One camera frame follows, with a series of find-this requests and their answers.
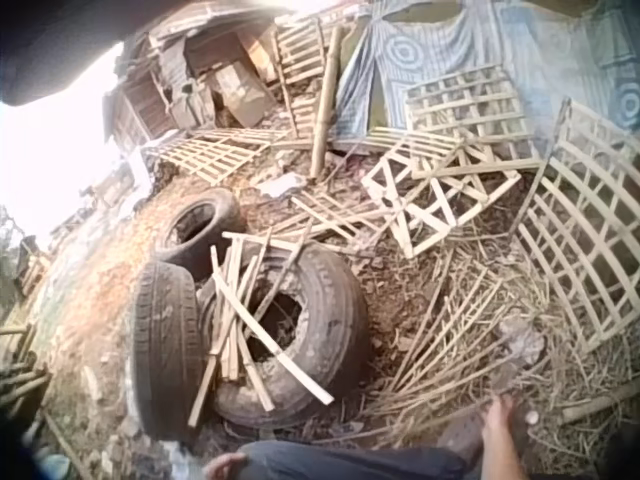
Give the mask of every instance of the blue tarp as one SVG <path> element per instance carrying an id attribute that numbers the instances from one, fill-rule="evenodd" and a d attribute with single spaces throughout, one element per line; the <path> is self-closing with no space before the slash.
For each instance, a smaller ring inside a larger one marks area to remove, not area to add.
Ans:
<path id="1" fill-rule="evenodd" d="M 640 128 L 640 13 L 634 0 L 600 0 L 579 18 L 522 0 L 460 0 L 461 12 L 442 22 L 384 20 L 421 3 L 430 2 L 371 6 L 371 21 L 338 86 L 340 137 L 366 133 L 376 68 L 387 124 L 402 128 L 407 87 L 487 64 L 503 65 L 540 137 L 552 131 L 565 96 L 624 129 Z"/>

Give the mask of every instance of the sky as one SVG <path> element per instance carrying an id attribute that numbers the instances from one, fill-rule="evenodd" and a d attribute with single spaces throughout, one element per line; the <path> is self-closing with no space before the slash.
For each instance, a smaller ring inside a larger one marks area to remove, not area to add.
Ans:
<path id="1" fill-rule="evenodd" d="M 60 93 L 0 104 L 0 203 L 27 234 L 46 237 L 78 209 L 79 191 L 117 161 L 104 145 L 102 96 L 116 84 L 121 50 L 113 47 Z"/>

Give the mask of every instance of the tire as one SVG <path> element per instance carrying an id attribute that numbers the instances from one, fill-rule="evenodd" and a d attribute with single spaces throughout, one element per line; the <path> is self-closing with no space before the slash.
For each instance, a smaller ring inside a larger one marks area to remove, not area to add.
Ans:
<path id="1" fill-rule="evenodd" d="M 131 372 L 144 432 L 187 441 L 187 421 L 202 380 L 204 352 L 193 278 L 184 268 L 148 263 L 133 315 Z"/>
<path id="2" fill-rule="evenodd" d="M 251 258 L 258 250 L 250 247 L 243 257 Z M 270 249 L 263 265 L 272 267 L 270 272 L 275 277 L 289 254 Z M 296 339 L 285 352 L 334 397 L 344 395 L 358 384 L 370 350 L 367 306 L 359 282 L 336 254 L 319 245 L 308 245 L 284 283 L 288 286 L 281 291 L 301 305 L 306 302 Z M 214 289 L 207 290 L 209 298 L 202 298 L 201 305 L 205 314 L 209 312 L 203 322 L 210 324 Z M 257 367 L 275 410 L 264 411 L 253 387 L 225 382 L 217 387 L 214 399 L 220 416 L 248 427 L 286 428 L 305 422 L 323 408 L 275 358 L 257 363 Z"/>
<path id="3" fill-rule="evenodd" d="M 169 219 L 156 242 L 155 257 L 186 268 L 196 282 L 211 276 L 211 246 L 222 264 L 230 241 L 222 232 L 244 232 L 246 222 L 233 194 L 216 188 L 192 198 L 189 205 Z"/>

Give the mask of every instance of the trouser leg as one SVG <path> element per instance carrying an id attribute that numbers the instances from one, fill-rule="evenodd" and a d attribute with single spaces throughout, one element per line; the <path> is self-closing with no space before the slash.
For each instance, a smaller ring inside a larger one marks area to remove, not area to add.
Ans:
<path id="1" fill-rule="evenodd" d="M 245 445 L 234 480 L 461 480 L 464 461 L 441 448 L 340 450 L 289 442 Z"/>

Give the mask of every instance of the wooden lattice panel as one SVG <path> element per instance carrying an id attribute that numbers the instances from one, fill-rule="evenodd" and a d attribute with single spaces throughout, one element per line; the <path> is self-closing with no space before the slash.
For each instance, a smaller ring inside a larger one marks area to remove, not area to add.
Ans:
<path id="1" fill-rule="evenodd" d="M 291 128 L 297 138 L 307 138 L 313 133 L 317 98 L 300 102 L 293 100 L 291 92 L 296 84 L 322 78 L 327 65 L 329 37 L 317 18 L 293 27 L 276 30 L 273 34 L 273 51 L 282 94 L 287 106 Z"/>
<path id="2" fill-rule="evenodd" d="M 407 125 L 459 138 L 470 133 L 482 142 L 529 137 L 513 84 L 500 66 L 459 72 L 409 88 Z"/>
<path id="3" fill-rule="evenodd" d="M 518 226 L 588 352 L 640 318 L 640 143 L 576 103 Z"/>
<path id="4" fill-rule="evenodd" d="M 373 200 L 344 202 L 324 193 L 301 192 L 300 196 L 292 198 L 292 202 L 301 213 L 275 225 L 272 229 L 274 238 L 295 240 L 312 218 L 309 238 L 319 239 L 331 234 L 356 252 L 377 242 L 385 230 L 383 215 L 389 213 L 388 208 L 378 207 Z"/>
<path id="5" fill-rule="evenodd" d="M 192 138 L 174 141 L 154 153 L 215 186 L 286 135 L 280 130 L 198 131 Z"/>
<path id="6" fill-rule="evenodd" d="M 484 172 L 465 173 L 470 166 L 489 162 L 483 155 L 472 157 L 458 149 L 448 162 L 423 162 L 430 177 L 418 183 L 411 179 L 415 164 L 412 151 L 407 153 L 403 145 L 401 140 L 383 155 L 362 184 L 378 206 L 394 210 L 385 218 L 407 258 L 419 255 L 467 224 L 521 178 L 517 171 L 509 169 L 490 170 L 497 175 L 489 180 Z M 418 234 L 412 234 L 413 230 L 419 230 Z"/>

